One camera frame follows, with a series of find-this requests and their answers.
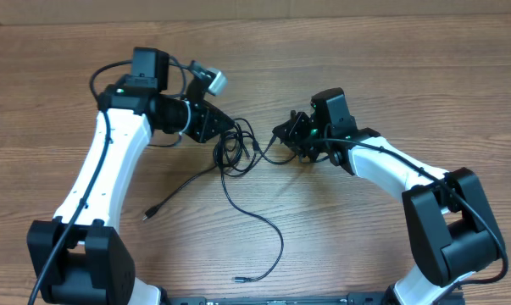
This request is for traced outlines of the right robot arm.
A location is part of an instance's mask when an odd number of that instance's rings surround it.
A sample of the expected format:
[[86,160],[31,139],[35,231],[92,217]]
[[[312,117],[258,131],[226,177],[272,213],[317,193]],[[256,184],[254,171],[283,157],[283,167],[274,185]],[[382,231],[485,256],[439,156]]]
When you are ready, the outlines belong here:
[[402,205],[413,268],[368,304],[463,304],[460,288],[489,285],[508,273],[504,239],[478,176],[420,162],[378,131],[358,128],[346,95],[331,88],[312,96],[313,112],[292,111],[273,135],[299,158],[324,154],[336,167],[366,179]]

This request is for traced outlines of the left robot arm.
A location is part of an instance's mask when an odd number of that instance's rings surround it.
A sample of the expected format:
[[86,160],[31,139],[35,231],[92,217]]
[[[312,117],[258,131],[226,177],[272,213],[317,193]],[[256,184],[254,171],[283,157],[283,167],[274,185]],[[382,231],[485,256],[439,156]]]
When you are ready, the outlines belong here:
[[182,88],[167,93],[177,60],[137,47],[130,72],[93,92],[97,123],[81,171],[52,219],[31,224],[26,242],[36,273],[30,300],[51,304],[165,304],[163,288],[144,283],[119,237],[125,195],[137,161],[162,131],[204,143],[234,126],[206,100],[227,79],[199,62],[181,66]]

